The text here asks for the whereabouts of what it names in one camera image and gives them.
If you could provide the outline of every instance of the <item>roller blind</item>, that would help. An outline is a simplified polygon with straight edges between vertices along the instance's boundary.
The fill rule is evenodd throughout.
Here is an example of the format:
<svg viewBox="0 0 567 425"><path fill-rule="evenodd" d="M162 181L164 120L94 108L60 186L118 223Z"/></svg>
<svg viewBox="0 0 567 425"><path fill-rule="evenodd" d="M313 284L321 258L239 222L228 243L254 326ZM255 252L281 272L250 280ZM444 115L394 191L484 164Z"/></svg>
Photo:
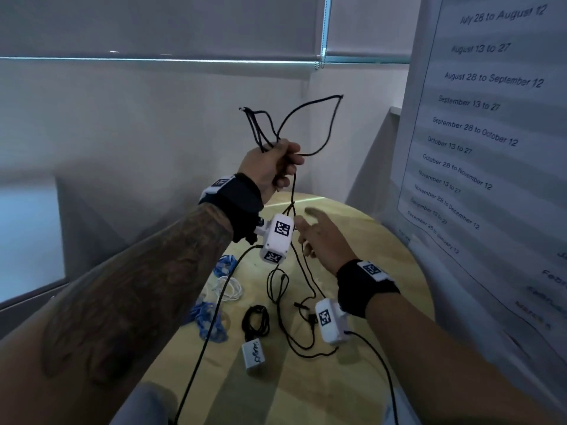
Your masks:
<svg viewBox="0 0 567 425"><path fill-rule="evenodd" d="M421 0L332 0L327 56L409 58Z"/></svg>
<svg viewBox="0 0 567 425"><path fill-rule="evenodd" d="M0 56L316 60L324 0L0 0Z"/></svg>

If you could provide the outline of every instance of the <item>hand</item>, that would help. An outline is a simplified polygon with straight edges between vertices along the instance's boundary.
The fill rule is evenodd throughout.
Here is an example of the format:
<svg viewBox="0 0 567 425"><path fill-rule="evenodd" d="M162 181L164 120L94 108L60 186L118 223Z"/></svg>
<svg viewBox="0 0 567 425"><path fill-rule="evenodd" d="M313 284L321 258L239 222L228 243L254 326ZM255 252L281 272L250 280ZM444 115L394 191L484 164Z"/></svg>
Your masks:
<svg viewBox="0 0 567 425"><path fill-rule="evenodd" d="M357 259L357 256L325 212L309 207L305 209L305 213L315 216L317 223L309 225L302 216L295 217L295 226L300 234L299 242L304 245L303 254L319 258L322 266L336 276L344 264Z"/></svg>
<svg viewBox="0 0 567 425"><path fill-rule="evenodd" d="M305 159L296 155L301 150L297 143L281 139L272 149L262 153L260 148L248 152L238 168L258 186L262 202L266 204L274 192L290 185L286 176L292 176Z"/></svg>

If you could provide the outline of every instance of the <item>person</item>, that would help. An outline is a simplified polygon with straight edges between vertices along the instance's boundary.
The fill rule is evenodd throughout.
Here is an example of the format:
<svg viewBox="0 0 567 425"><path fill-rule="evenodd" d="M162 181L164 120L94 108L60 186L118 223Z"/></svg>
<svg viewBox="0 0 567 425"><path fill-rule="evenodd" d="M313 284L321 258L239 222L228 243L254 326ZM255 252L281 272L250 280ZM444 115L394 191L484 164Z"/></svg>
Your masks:
<svg viewBox="0 0 567 425"><path fill-rule="evenodd" d="M127 410L120 407L179 328L223 251L253 231L257 211L290 185L288 176L304 163L299 150L281 140L269 152L248 152L237 175L216 182L220 189L180 221L98 265L4 337L3 422L103 424ZM361 279L358 257L330 218L308 213L316 224L301 216L295 221L306 253L338 275L339 304L368 321L424 423L551 423L536 402L421 314L393 282Z"/></svg>

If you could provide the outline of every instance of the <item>round table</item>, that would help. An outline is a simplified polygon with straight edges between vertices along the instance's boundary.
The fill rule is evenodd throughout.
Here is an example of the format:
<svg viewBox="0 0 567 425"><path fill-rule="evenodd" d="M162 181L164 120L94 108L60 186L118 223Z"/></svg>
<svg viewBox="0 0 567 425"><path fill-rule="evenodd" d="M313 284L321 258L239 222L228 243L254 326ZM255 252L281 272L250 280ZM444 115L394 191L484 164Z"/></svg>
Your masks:
<svg viewBox="0 0 567 425"><path fill-rule="evenodd" d="M260 214L269 220L281 213L290 200L289 192L275 194ZM328 198L295 194L297 214L306 207L317 207L329 214L354 252L389 273L401 293L424 314L434 319L433 301L425 277L404 245L386 228L364 213ZM313 218L306 216L309 222ZM294 244L301 253L294 233ZM226 250L237 258L250 245L242 240ZM316 283L330 298L336 298L336 279L319 261L308 258ZM209 343L189 392L180 424L368 424L379 423L390 403L386 372L375 354L359 340L342 345L331 357L303 359L296 356L277 324L275 306L266 294L266 277L273 265L260 260L252 250L239 264L234 277L244 294L240 300L224 302L222 319L229 335L224 343ZM294 302L311 294L301 269L290 249L281 265L290 277L289 288L281 301L282 318L300 343L311 342L311 330L298 315ZM315 302L306 305L313 311ZM249 374L245 370L241 345L244 334L240 323L246 310L265 305L270 313L270 333L261 339L266 363ZM376 337L365 320L349 317L351 329L366 337L383 355ZM307 354L330 352L315 328L315 346ZM166 345L146 373L150 380L170 388L180 399L202 348L194 323L183 326Z"/></svg>

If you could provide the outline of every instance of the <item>qr code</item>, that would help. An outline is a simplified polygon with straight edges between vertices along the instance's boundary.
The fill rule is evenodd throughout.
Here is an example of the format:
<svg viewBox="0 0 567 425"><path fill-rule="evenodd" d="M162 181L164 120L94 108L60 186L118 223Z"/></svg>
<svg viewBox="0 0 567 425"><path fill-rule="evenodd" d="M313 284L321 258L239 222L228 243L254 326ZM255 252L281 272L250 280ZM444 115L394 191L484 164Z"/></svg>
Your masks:
<svg viewBox="0 0 567 425"><path fill-rule="evenodd" d="M380 269L372 263L363 265L362 268L371 276L374 276L375 274L381 273Z"/></svg>
<svg viewBox="0 0 567 425"><path fill-rule="evenodd" d="M279 263L280 259L282 259L281 255L278 255L277 253L273 253L273 252L268 252L266 253L266 256L264 257L264 259L266 261L272 261L274 263Z"/></svg>
<svg viewBox="0 0 567 425"><path fill-rule="evenodd" d="M319 322L321 322L321 326L330 323L330 314L328 309L319 313Z"/></svg>
<svg viewBox="0 0 567 425"><path fill-rule="evenodd" d="M290 230L290 226L287 224L284 224L283 222L280 221L276 221L276 228L275 228L275 232L277 232L278 234L281 234L283 236L288 236L289 235L289 230Z"/></svg>
<svg viewBox="0 0 567 425"><path fill-rule="evenodd" d="M218 186L222 186L224 185L226 182L228 182L230 179L218 179L215 183L213 183L211 185L211 187L218 187Z"/></svg>

